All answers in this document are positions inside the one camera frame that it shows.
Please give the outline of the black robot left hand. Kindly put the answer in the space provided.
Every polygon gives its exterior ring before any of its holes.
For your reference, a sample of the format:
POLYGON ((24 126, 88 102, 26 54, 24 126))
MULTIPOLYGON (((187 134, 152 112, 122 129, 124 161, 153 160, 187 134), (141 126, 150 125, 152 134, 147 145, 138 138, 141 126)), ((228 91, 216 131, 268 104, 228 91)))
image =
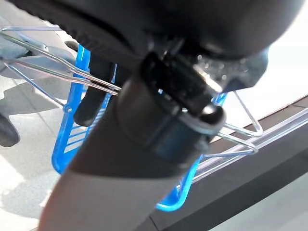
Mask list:
POLYGON ((60 177, 40 231, 132 231, 226 121, 219 92, 248 88, 301 0, 15 0, 131 72, 60 177))

